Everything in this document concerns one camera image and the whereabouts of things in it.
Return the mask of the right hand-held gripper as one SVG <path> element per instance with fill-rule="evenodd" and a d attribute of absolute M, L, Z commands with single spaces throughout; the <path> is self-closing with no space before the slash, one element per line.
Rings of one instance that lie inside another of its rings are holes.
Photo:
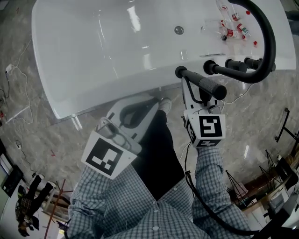
<path fill-rule="evenodd" d="M 226 138 L 226 119 L 221 113 L 217 100 L 207 105 L 199 104 L 195 99 L 191 85 L 184 77 L 181 79 L 184 127 L 194 148 L 215 147 Z"/>

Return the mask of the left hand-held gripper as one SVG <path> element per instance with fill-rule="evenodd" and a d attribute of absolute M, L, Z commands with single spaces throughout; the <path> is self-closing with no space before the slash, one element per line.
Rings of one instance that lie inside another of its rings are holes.
<path fill-rule="evenodd" d="M 109 179 L 115 179 L 141 152 L 144 137 L 159 100 L 139 94 L 117 101 L 89 136 L 81 161 Z"/>

